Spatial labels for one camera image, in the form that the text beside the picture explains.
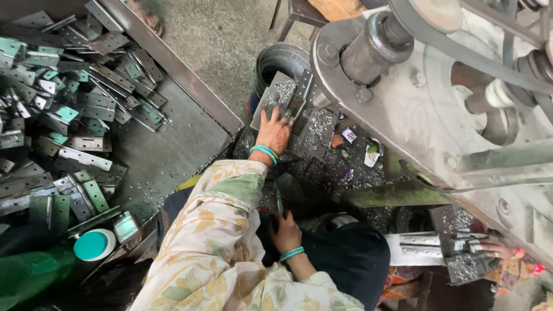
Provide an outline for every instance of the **teal lid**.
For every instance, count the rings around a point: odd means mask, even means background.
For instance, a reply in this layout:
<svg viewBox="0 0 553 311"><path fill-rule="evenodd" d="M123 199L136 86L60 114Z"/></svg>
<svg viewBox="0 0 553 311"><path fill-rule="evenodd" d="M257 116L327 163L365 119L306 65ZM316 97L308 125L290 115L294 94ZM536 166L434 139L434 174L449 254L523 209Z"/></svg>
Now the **teal lid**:
<svg viewBox="0 0 553 311"><path fill-rule="evenodd" d="M77 258L90 260L98 257L106 250L107 238L99 232L83 234L73 245L73 251Z"/></svg>

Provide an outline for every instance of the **cream floral fabric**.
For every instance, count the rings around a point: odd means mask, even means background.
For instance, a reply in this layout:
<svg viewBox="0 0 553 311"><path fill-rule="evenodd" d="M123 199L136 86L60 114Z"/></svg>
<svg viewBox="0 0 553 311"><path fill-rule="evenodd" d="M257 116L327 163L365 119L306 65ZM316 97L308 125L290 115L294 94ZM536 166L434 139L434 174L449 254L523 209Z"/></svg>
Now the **cream floral fabric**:
<svg viewBox="0 0 553 311"><path fill-rule="evenodd" d="M214 163L167 232L131 311L363 310L326 272L294 282L286 268L265 268L255 235L267 167L249 160Z"/></svg>

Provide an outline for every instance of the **black pants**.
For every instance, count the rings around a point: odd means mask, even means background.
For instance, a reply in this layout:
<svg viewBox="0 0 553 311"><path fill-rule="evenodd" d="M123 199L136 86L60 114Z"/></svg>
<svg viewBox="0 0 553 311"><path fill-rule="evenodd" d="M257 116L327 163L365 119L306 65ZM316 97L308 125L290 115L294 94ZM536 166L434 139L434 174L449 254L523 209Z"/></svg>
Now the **black pants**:
<svg viewBox="0 0 553 311"><path fill-rule="evenodd" d="M191 191L191 188L183 189L165 199L158 220L158 248ZM256 234L265 249L263 265L269 267L278 260L279 254L269 236L271 218L266 214L260 218L261 225ZM390 249L380 233L360 223L330 232L303 230L301 244L315 269L328 273L340 292L359 299L365 310L375 309L390 264Z"/></svg>

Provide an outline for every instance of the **green sleeve patch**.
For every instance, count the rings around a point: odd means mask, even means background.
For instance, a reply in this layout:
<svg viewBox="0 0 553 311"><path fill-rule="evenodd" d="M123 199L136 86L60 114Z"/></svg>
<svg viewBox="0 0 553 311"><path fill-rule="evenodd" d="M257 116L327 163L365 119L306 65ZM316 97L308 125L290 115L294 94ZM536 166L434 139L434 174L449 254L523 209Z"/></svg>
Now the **green sleeve patch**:
<svg viewBox="0 0 553 311"><path fill-rule="evenodd" d="M210 191L224 193L234 199L256 206L261 199L263 179L255 174L243 174L217 183Z"/></svg>

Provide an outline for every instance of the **pile of metal hinges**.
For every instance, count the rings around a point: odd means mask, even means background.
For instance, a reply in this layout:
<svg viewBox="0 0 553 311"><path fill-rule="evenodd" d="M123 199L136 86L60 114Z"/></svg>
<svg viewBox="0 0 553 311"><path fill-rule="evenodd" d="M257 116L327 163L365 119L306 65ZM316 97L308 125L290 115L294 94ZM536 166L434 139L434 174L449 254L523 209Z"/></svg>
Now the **pile of metal hinges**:
<svg viewBox="0 0 553 311"><path fill-rule="evenodd" d="M96 0L85 8L0 30L0 216L28 211L69 236L121 213L108 204L127 171L107 159L110 128L168 119L154 91L165 74Z"/></svg>

